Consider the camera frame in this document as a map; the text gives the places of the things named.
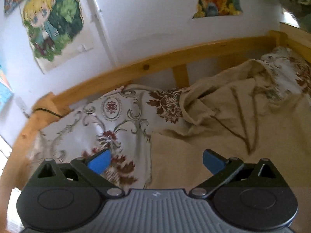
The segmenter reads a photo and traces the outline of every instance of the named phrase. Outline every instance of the floral pillowcase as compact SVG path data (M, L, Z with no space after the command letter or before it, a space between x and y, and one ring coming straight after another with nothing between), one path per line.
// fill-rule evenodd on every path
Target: floral pillowcase
M144 188L152 177L152 131L187 125L181 92L130 85L74 110L41 131L35 167L47 157L68 163L110 150L111 164L101 175L124 190Z
M310 64L291 49L277 47L258 61L271 71L274 78L275 91L269 93L270 99L281 100L289 93L311 96Z

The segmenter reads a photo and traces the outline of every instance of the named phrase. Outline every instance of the bedsheet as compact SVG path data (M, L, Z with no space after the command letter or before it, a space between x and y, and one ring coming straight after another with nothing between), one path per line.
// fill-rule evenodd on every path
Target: bedsheet
M247 163L269 158L298 199L291 227L309 232L311 111L305 78L310 66L289 52L275 49L185 90L180 108L190 125L152 134L149 188L189 190L211 177L202 164L205 149Z
M181 92L130 85L75 109L41 130L32 172L47 157L69 163L109 149L112 161L102 176L125 190L144 188L151 181L152 131L187 125L179 108Z

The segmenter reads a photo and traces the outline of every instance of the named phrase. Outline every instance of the blonde hair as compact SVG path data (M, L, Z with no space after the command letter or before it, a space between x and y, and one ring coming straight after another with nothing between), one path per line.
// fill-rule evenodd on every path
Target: blonde hair
M30 0L24 7L24 19L26 21L32 20L34 15L42 10L43 3L52 10L53 0Z

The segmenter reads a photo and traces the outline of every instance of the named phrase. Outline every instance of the gray plastic cover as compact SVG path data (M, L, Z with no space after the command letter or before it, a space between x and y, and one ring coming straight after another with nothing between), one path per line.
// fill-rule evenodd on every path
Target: gray plastic cover
M38 233L26 229L25 233ZM98 216L67 233L250 233L222 221L205 200L183 190L132 190L109 200ZM293 233L289 228L271 231Z

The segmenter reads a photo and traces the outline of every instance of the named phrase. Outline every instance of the metal screw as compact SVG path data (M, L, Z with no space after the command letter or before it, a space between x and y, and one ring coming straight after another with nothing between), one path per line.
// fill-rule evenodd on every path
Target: metal screw
M191 193L195 196L204 196L207 194L207 191L204 188L194 188L191 190Z
M110 188L107 190L107 194L110 196L120 196L122 194L122 190L119 188Z

